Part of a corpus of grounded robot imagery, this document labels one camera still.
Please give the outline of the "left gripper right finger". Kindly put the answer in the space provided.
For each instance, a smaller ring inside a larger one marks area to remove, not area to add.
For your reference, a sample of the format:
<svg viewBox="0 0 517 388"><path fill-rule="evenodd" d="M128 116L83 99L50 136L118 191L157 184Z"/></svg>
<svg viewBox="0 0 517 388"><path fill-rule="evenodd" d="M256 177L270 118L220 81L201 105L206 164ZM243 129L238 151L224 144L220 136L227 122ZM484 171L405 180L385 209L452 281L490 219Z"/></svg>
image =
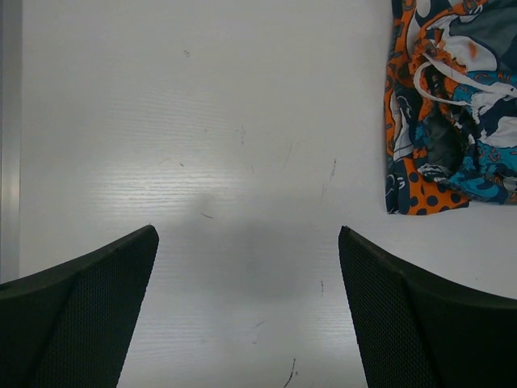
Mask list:
<svg viewBox="0 0 517 388"><path fill-rule="evenodd" d="M514 387L516 301L437 276L347 226L339 260L369 387Z"/></svg>

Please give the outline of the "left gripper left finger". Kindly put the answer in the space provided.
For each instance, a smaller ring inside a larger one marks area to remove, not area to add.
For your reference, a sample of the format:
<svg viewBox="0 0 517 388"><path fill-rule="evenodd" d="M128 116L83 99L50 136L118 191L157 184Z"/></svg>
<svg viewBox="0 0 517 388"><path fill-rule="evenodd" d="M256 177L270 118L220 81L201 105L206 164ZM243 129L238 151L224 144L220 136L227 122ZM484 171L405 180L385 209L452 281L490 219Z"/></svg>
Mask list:
<svg viewBox="0 0 517 388"><path fill-rule="evenodd" d="M1 285L3 387L115 387L153 271L144 226L105 247Z"/></svg>

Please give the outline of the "colourful patterned shorts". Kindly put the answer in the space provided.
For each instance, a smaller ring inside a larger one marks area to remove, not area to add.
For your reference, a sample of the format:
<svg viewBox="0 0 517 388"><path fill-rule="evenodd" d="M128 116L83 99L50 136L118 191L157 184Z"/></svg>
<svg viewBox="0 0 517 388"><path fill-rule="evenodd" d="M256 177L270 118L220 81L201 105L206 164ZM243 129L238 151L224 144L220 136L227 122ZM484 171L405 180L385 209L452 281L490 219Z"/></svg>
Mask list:
<svg viewBox="0 0 517 388"><path fill-rule="evenodd" d="M384 114L389 213L516 202L516 4L395 1Z"/></svg>

